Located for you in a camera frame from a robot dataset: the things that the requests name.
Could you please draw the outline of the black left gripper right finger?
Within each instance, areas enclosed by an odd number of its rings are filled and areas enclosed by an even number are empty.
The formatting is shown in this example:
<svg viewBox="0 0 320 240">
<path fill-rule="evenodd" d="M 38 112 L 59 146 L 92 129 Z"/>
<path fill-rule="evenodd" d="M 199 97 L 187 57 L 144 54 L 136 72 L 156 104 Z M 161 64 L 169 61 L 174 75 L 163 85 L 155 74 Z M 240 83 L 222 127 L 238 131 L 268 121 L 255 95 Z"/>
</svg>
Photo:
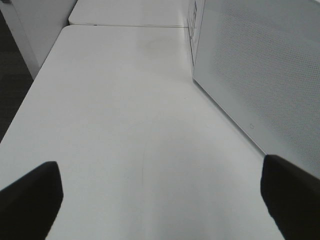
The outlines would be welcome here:
<svg viewBox="0 0 320 240">
<path fill-rule="evenodd" d="M 320 180 L 284 158 L 263 159 L 260 194 L 286 240 L 320 238 Z"/>
</svg>

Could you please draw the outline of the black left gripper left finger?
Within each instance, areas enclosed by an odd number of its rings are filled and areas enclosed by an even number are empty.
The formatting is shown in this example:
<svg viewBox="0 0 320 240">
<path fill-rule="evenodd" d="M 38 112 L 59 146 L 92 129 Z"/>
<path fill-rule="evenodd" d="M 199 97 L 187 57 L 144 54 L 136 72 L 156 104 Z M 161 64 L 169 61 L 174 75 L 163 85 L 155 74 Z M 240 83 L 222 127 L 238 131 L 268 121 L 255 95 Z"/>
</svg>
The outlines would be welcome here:
<svg viewBox="0 0 320 240">
<path fill-rule="evenodd" d="M 0 238 L 44 240 L 64 198 L 59 166 L 47 161 L 0 191 Z"/>
</svg>

